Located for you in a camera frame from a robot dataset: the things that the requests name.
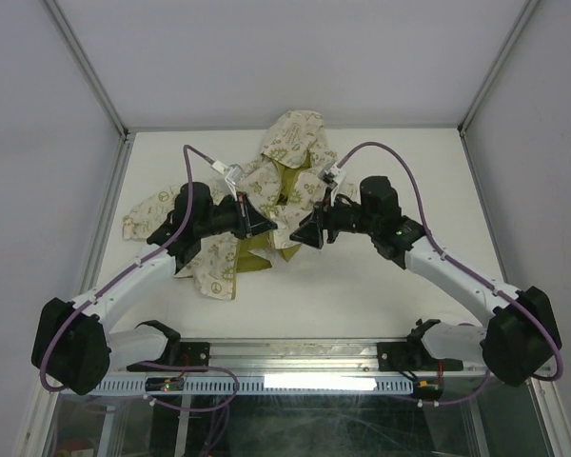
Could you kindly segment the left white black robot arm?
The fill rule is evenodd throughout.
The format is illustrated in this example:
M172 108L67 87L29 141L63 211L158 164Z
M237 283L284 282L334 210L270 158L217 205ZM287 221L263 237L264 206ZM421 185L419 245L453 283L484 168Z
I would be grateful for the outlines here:
M203 239L230 233L245 240L276 228L243 192L215 203L206 184L183 185L173 210L128 266L102 286L44 305L31 354L42 386L85 395L115 369L146 362L163 370L175 367L179 332L156 320L119 332L115 325L154 287L186 267Z

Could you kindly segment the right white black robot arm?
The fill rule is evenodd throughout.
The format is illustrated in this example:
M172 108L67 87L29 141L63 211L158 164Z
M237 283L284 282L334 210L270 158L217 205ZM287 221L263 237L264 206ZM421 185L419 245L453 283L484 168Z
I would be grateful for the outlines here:
M418 321L407 336L407 360L429 368L441 359L481 365L517 387L555 359L561 339L547 295L507 285L466 267L439 248L426 228L403 215L397 191L384 176L360 184L360 199L329 191L291 233L292 241L322 248L342 232L369 237L376 251L456 300L477 325Z

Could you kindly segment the cream green-printed hooded jacket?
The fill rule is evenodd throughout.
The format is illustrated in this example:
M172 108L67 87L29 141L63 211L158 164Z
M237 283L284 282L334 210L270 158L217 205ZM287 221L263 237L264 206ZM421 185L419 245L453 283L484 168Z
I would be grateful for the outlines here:
M267 130L259 157L241 165L237 185L277 229L249 240L230 233L208 237L178 277L192 278L208 297L229 301L236 296L237 273L271 268L278 259L289 261L300 248L289 235L324 196L319 175L336 158L319 112L297 109L283 114Z

